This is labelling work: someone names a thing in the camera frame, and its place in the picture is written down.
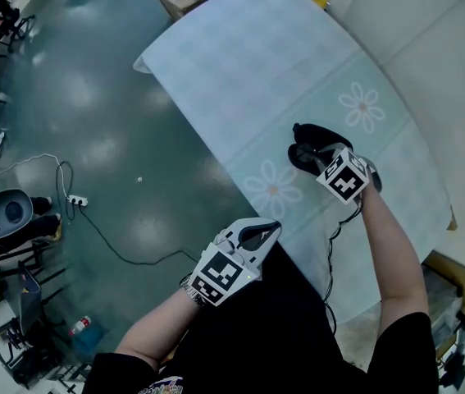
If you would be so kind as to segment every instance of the light blue tablecloth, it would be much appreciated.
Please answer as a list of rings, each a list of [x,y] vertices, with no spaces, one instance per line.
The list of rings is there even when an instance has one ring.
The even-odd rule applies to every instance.
[[[423,260],[444,236],[449,200],[401,98],[359,45],[310,0],[210,0],[134,65],[150,71],[280,243],[322,293],[326,242],[343,206],[292,167],[295,122],[327,127],[378,167],[382,195]],[[343,322],[380,298],[361,218],[335,240],[329,303]]]

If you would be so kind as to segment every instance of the cable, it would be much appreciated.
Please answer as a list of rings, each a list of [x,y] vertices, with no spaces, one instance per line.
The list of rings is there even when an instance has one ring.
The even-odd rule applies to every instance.
[[[336,323],[336,316],[334,315],[334,311],[332,310],[332,308],[327,303],[327,300],[329,299],[329,296],[331,296],[332,287],[334,286],[334,277],[332,276],[332,262],[331,262],[331,259],[332,259],[332,241],[335,240],[338,236],[340,236],[341,228],[344,225],[346,225],[347,223],[349,223],[351,220],[353,220],[355,217],[357,217],[362,212],[362,209],[363,209],[363,197],[360,197],[358,207],[356,208],[354,213],[351,214],[345,220],[343,220],[341,222],[338,222],[338,227],[336,228],[336,230],[332,233],[331,237],[329,238],[329,249],[328,249],[327,261],[329,263],[329,277],[330,277],[330,279],[329,279],[329,286],[327,287],[327,290],[326,290],[326,293],[325,293],[325,297],[323,298],[323,304],[325,304],[325,307],[331,312],[332,323],[334,324],[334,329],[332,331],[333,335],[336,334],[336,330],[338,328],[338,325]]]
[[[143,262],[138,262],[138,261],[132,261],[132,260],[129,260],[129,259],[126,259],[124,258],[121,254],[119,254],[116,249],[112,246],[112,244],[110,244],[110,242],[108,242],[108,239],[103,235],[103,233],[99,230],[99,228],[95,225],[95,223],[92,222],[92,219],[90,219],[85,212],[83,212],[83,209],[81,206],[79,206],[79,211],[80,213],[84,216],[84,218],[90,223],[90,225],[92,225],[93,229],[95,229],[97,231],[97,233],[99,234],[99,236],[101,236],[101,238],[103,239],[103,241],[105,242],[105,244],[107,244],[108,248],[110,248],[110,250],[112,250],[112,252],[121,260],[121,261],[124,261],[125,263],[128,263],[128,264],[132,264],[134,266],[155,266],[156,264],[160,263],[161,261],[165,260],[165,259],[168,259],[176,254],[184,254],[186,255],[189,259],[191,259],[192,261],[194,261],[195,263],[198,263],[198,260],[197,259],[194,259],[192,256],[188,255],[187,253],[185,253],[183,250],[177,250],[177,251],[174,251],[172,253],[169,253],[168,255],[165,255],[164,257],[160,258],[159,260],[157,261],[152,261],[152,262],[149,262],[149,261],[143,261]]]
[[[61,212],[61,215],[62,215],[62,205],[61,205],[61,195],[59,194],[59,169],[61,169],[62,171],[62,165],[68,165],[68,167],[70,168],[70,172],[71,172],[71,176],[70,176],[70,184],[68,185],[68,191],[67,193],[70,194],[71,193],[71,186],[74,182],[74,168],[71,167],[70,163],[68,161],[62,161],[61,163],[59,163],[59,165],[57,165],[57,168],[55,170],[55,191],[57,192],[57,205],[59,206],[59,211]],[[68,213],[68,203],[67,203],[68,199],[65,200],[65,212],[66,212],[66,217],[68,218],[68,220],[70,222],[72,222],[74,219],[75,219],[75,206],[73,203],[71,203],[71,210],[73,212],[73,216],[70,216],[70,214]]]
[[[54,158],[54,159],[56,160],[56,162],[57,162],[57,167],[61,170],[62,193],[65,195],[65,199],[68,199],[68,194],[66,193],[66,190],[65,190],[65,174],[64,174],[63,171],[62,171],[62,167],[61,167],[61,164],[59,163],[59,159],[57,159],[57,156],[52,155],[52,154],[50,154],[50,153],[43,153],[43,154],[40,154],[40,155],[38,155],[38,156],[32,156],[31,158],[25,159],[24,161],[15,162],[15,163],[14,163],[13,165],[11,165],[9,168],[3,169],[2,171],[0,171],[0,175],[3,174],[4,172],[10,171],[10,170],[13,169],[14,167],[17,167],[17,166],[19,166],[19,165],[22,165],[23,163],[27,163],[27,162],[33,161],[34,159],[42,158],[43,156],[48,156],[48,157]]]

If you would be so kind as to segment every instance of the white daisy print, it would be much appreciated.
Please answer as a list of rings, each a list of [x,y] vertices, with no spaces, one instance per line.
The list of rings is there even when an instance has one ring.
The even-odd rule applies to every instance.
[[[261,178],[249,176],[245,178],[246,190],[257,193],[250,199],[250,204],[258,212],[269,209],[271,218],[279,220],[285,216],[286,203],[298,203],[303,193],[292,186],[298,175],[296,168],[285,167],[279,174],[270,160],[264,160],[261,165]]]
[[[385,113],[376,106],[378,92],[371,89],[363,94],[363,88],[358,82],[353,82],[350,89],[353,91],[352,95],[341,94],[338,97],[344,107],[352,108],[345,117],[345,124],[354,127],[362,120],[363,129],[370,135],[374,133],[374,121],[385,120]]]

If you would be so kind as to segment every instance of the green floor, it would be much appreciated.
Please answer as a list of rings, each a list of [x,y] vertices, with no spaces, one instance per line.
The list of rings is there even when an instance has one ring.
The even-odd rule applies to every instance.
[[[87,214],[137,261],[180,248],[199,256],[223,227],[254,215],[155,78],[132,69],[170,24],[158,0],[35,0],[29,11],[31,36],[0,62],[11,101],[0,108],[0,168],[41,153],[69,161],[72,193],[89,199]],[[55,172],[54,159],[37,159],[2,175],[0,189],[55,198]],[[61,245],[45,259],[48,272],[69,267],[54,282],[69,286],[52,309],[70,324],[85,314],[100,322],[109,331],[102,350],[194,267],[184,255],[153,267],[122,263],[79,215],[65,220]]]

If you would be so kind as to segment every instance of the black t-shirt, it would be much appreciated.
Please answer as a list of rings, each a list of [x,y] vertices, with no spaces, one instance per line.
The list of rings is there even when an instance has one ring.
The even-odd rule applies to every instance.
[[[132,356],[97,355],[84,394],[438,391],[426,314],[388,327],[364,373],[343,360],[321,298],[306,285],[255,282],[203,308],[159,375]]]

